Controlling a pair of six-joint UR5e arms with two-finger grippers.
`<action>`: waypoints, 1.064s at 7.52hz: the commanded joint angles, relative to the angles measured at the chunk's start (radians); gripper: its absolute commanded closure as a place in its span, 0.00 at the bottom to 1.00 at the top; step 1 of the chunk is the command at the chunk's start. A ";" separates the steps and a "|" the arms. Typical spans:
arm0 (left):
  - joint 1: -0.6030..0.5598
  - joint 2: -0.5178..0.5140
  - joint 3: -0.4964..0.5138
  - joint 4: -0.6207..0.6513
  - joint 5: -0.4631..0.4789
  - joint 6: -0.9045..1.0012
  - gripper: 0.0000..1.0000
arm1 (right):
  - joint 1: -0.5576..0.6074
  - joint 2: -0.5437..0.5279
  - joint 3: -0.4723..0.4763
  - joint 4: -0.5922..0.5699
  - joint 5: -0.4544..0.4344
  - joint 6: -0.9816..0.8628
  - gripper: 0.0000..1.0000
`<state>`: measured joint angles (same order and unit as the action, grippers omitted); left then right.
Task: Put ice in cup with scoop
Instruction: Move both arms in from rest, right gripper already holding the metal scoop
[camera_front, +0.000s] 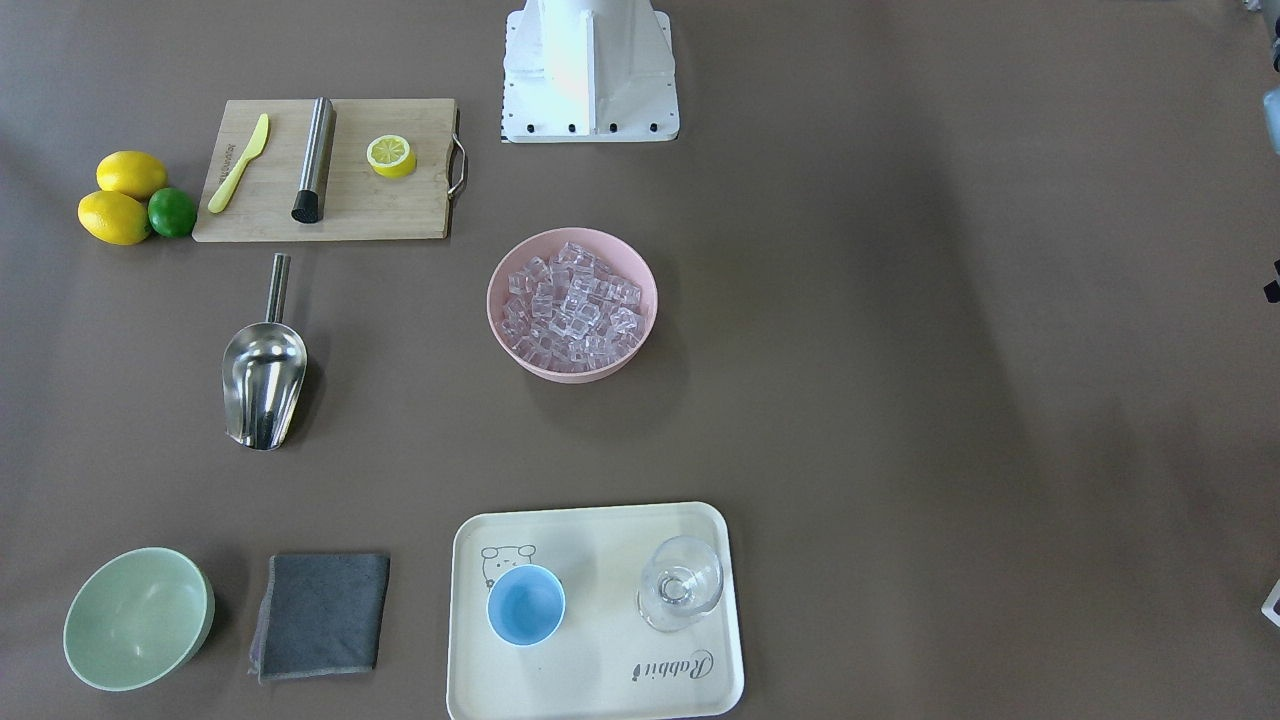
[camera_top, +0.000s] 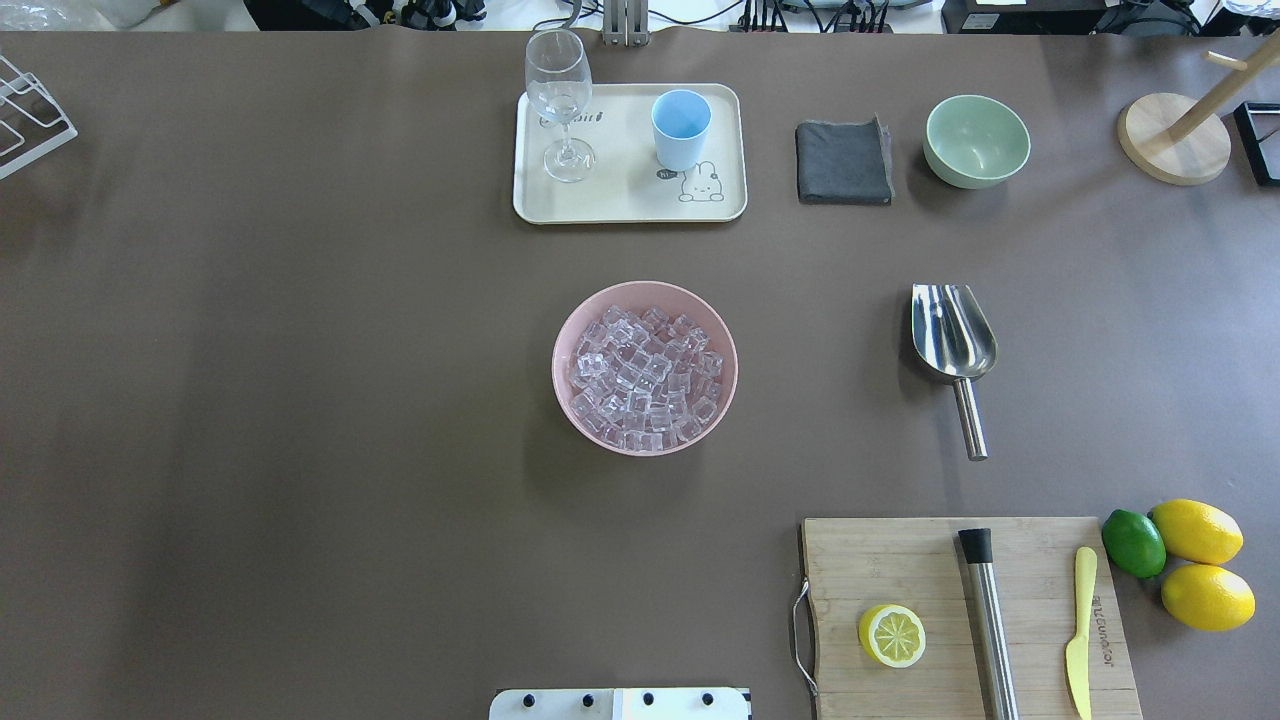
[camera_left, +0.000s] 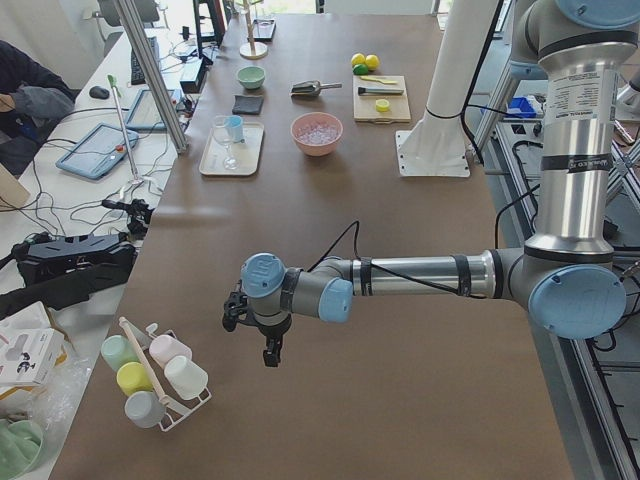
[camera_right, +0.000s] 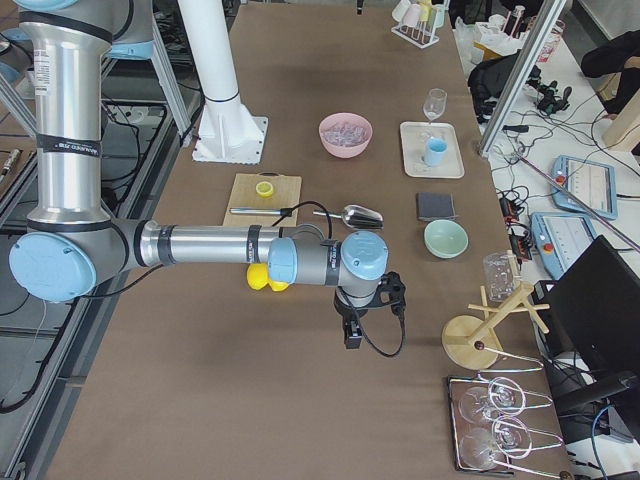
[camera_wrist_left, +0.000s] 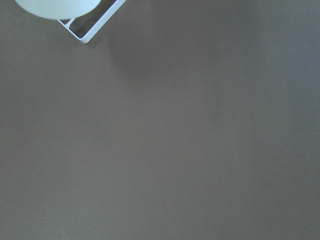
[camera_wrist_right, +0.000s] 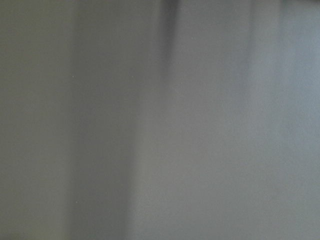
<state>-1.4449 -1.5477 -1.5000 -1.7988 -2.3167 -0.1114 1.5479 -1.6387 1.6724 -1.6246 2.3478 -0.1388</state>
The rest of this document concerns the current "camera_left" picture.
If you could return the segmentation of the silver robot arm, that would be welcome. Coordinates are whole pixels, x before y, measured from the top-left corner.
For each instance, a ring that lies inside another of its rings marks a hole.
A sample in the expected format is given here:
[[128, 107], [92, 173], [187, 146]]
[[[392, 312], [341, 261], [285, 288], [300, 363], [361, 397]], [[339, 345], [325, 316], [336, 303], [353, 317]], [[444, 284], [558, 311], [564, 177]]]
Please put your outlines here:
[[603, 224], [613, 166], [618, 70], [637, 49], [635, 1], [526, 1], [518, 5], [509, 72], [547, 78], [534, 234], [522, 248], [479, 255], [343, 260], [324, 254], [309, 269], [270, 253], [243, 264], [223, 327], [257, 328], [264, 363], [281, 360], [292, 316], [344, 322], [355, 296], [450, 293], [518, 303], [567, 339], [613, 328], [627, 297], [612, 271]]

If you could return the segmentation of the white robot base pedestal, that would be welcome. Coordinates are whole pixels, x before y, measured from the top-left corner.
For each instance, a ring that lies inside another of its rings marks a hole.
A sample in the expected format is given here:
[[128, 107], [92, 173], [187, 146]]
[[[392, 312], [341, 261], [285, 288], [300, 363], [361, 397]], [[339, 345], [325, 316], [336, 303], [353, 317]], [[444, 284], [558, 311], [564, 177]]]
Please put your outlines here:
[[425, 112], [410, 131], [396, 133], [404, 177], [470, 176], [469, 139], [462, 121], [484, 46], [493, 37], [502, 3], [455, 1], [449, 11]]

